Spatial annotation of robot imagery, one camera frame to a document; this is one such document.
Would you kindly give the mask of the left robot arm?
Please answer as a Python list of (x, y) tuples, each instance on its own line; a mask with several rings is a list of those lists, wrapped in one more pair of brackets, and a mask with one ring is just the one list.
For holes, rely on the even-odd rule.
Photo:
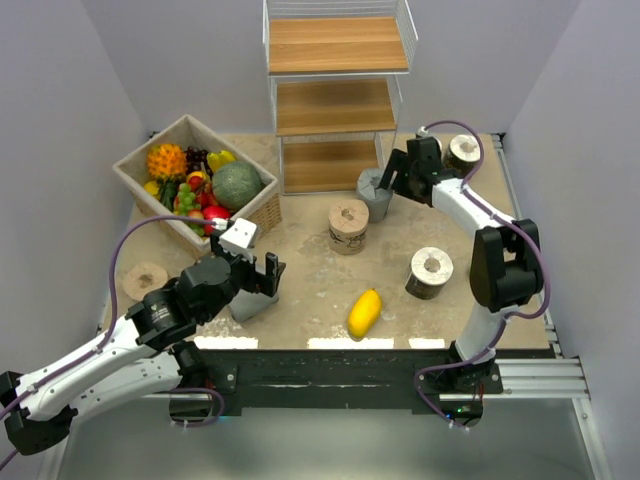
[(274, 253), (210, 254), (146, 294), (103, 333), (63, 359), (30, 374), (1, 376), (1, 416), (22, 455), (65, 439), (74, 424), (149, 393), (202, 390), (207, 368), (190, 337), (239, 292), (275, 297), (286, 265)]

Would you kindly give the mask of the grey roll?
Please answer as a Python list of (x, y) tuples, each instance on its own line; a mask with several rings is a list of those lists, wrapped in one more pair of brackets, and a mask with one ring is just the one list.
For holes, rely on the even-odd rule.
[(387, 215), (393, 192), (379, 186), (383, 170), (368, 168), (361, 172), (356, 182), (356, 194), (369, 210), (369, 222), (379, 223)]
[(278, 293), (274, 296), (268, 296), (264, 293), (249, 293), (241, 290), (228, 304), (228, 308), (233, 320), (237, 323), (243, 323), (278, 301)]

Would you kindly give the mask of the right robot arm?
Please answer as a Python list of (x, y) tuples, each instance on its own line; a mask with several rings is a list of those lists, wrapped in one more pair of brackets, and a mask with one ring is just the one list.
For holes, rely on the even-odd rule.
[(508, 320), (547, 285), (537, 225), (504, 216), (441, 160), (438, 141), (415, 137), (394, 148), (379, 186), (447, 215), (473, 240), (469, 283), (471, 316), (453, 342), (451, 361), (440, 366), (448, 386), (469, 392), (481, 380), (478, 365), (493, 361)]

